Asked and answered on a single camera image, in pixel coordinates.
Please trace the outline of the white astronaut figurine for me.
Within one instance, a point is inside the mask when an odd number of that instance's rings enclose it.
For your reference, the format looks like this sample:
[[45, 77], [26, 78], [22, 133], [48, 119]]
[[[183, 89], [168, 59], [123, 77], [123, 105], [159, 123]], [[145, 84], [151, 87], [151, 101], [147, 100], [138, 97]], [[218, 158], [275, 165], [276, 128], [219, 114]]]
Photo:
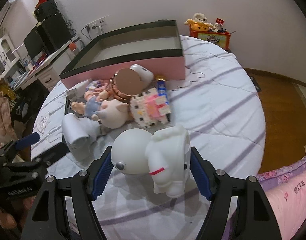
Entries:
[[114, 140], [111, 162], [124, 174], [149, 174], [155, 194], [178, 198], [184, 194], [189, 177], [189, 133], [181, 125], [153, 134], [140, 128], [128, 129]]

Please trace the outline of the white curved device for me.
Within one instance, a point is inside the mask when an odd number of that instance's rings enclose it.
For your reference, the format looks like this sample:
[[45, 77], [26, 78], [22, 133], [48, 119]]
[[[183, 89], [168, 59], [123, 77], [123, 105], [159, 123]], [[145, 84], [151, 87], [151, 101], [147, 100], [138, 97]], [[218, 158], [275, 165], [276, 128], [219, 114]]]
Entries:
[[82, 161], [91, 154], [91, 145], [100, 136], [100, 124], [68, 113], [62, 119], [62, 133], [73, 157], [76, 161]]

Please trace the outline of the pink pig doll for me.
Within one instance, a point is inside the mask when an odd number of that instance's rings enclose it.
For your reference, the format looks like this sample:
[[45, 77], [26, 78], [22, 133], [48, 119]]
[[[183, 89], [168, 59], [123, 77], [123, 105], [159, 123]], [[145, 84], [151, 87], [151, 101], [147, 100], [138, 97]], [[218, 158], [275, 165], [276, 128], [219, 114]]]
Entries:
[[117, 99], [107, 100], [108, 91], [102, 91], [95, 95], [91, 91], [84, 94], [86, 100], [83, 102], [72, 102], [71, 109], [93, 121], [100, 122], [102, 126], [109, 129], [122, 127], [133, 120], [130, 105]]

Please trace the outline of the white pink block toy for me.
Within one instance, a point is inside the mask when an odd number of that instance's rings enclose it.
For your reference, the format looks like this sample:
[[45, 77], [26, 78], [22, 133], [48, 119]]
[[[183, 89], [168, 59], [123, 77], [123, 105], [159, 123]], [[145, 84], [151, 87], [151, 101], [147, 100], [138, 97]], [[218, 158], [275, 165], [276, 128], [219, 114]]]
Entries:
[[158, 122], [167, 124], [170, 117], [170, 107], [165, 95], [160, 95], [156, 88], [133, 96], [130, 100], [130, 111], [135, 122], [145, 128]]

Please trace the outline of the copper round tin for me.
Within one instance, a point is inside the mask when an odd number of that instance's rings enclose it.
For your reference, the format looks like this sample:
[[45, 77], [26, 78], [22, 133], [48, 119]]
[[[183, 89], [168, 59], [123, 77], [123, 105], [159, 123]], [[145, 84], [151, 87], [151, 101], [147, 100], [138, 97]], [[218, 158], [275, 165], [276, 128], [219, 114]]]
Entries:
[[110, 79], [110, 84], [113, 92], [125, 100], [141, 94], [144, 89], [140, 75], [130, 68], [116, 71]]

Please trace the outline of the blue gold rectangular box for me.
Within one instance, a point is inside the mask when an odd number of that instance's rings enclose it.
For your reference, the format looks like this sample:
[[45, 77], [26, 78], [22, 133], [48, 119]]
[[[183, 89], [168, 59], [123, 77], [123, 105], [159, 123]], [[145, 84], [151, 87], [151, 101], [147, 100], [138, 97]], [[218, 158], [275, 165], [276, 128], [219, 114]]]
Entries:
[[163, 75], [157, 75], [155, 77], [155, 80], [156, 80], [156, 88], [157, 88], [158, 95], [159, 96], [165, 96], [166, 104], [169, 104], [164, 76]]

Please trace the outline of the white earbuds case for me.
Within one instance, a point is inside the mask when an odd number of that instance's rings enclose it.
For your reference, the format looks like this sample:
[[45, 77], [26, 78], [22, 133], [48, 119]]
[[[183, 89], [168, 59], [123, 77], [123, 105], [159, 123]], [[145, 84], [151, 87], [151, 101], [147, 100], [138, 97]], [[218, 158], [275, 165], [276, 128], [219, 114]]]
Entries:
[[139, 75], [143, 85], [143, 89], [146, 89], [149, 85], [151, 85], [154, 79], [154, 74], [151, 71], [139, 64], [133, 64], [130, 69], [135, 71]]

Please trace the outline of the striped white tablecloth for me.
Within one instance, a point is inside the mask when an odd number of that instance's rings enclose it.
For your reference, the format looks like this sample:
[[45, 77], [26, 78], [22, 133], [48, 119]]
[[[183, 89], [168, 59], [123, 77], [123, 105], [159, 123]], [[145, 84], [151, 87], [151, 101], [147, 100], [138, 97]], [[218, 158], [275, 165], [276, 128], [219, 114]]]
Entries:
[[[265, 116], [257, 91], [236, 58], [218, 46], [181, 37], [185, 80], [168, 83], [171, 125], [214, 168], [236, 178], [256, 175], [265, 148]], [[209, 209], [190, 178], [184, 195], [155, 194], [148, 175], [113, 170], [94, 202], [108, 239], [195, 239]]]

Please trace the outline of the pink floral bedding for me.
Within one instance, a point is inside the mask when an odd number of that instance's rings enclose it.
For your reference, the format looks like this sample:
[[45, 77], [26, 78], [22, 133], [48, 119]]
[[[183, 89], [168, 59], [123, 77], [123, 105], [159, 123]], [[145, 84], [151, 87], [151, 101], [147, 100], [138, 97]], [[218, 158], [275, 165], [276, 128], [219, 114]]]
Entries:
[[291, 239], [306, 219], [306, 155], [292, 165], [260, 173], [257, 179], [272, 206], [282, 239]]

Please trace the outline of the white glass cabinet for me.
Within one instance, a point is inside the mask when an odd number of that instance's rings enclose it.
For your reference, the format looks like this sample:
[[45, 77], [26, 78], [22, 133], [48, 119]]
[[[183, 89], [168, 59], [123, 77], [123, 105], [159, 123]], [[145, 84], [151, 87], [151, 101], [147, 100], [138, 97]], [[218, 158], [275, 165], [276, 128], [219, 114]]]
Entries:
[[11, 39], [5, 34], [0, 38], [0, 77], [5, 77], [19, 60]]

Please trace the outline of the pink black storage tray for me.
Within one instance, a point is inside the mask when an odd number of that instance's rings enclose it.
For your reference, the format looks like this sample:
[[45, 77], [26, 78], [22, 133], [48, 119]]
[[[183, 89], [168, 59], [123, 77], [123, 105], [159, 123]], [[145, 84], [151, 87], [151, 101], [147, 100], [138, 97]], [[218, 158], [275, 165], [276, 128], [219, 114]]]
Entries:
[[110, 31], [94, 38], [60, 73], [71, 88], [87, 79], [109, 80], [134, 64], [167, 80], [183, 80], [186, 64], [175, 20], [158, 20]]

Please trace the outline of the red toy box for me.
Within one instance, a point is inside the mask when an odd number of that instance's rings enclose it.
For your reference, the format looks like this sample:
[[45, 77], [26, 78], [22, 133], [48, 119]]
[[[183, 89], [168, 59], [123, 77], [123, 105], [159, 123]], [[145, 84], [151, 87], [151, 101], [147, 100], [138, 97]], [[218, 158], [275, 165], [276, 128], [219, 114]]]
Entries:
[[204, 40], [204, 41], [216, 44], [224, 50], [229, 49], [231, 34], [227, 31], [223, 33], [216, 33], [213, 31], [207, 31], [207, 32], [195, 31], [191, 28], [189, 30], [190, 30], [191, 37], [198, 38], [200, 40]]

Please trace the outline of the yellow plush toy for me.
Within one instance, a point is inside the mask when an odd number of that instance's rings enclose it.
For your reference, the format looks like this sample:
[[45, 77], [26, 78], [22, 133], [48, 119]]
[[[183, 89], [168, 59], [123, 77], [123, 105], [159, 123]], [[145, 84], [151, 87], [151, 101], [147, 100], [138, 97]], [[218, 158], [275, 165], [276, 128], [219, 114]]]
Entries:
[[203, 13], [195, 13], [193, 19], [189, 18], [184, 22], [185, 25], [188, 25], [193, 31], [214, 31], [217, 32], [218, 29], [211, 23], [208, 23], [206, 16]]

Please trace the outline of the black speaker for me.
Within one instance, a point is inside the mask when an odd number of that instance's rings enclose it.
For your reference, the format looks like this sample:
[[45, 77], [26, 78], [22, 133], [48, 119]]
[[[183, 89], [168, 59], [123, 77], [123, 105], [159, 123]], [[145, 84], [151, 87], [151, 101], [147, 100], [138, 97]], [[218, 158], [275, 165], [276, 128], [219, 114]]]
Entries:
[[58, 13], [58, 8], [54, 0], [47, 0], [41, 3], [35, 10], [34, 16], [38, 22], [43, 22], [43, 20], [56, 15]]

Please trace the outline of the wall power socket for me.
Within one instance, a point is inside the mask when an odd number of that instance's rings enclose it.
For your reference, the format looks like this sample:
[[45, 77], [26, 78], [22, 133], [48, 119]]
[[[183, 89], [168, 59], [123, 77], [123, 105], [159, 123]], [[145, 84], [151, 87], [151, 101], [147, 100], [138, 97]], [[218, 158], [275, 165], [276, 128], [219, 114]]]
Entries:
[[92, 22], [86, 24], [85, 26], [89, 27], [92, 30], [96, 30], [96, 29], [102, 30], [105, 25], [106, 25], [106, 18], [102, 17], [102, 18], [99, 18], [95, 21], [92, 21]]

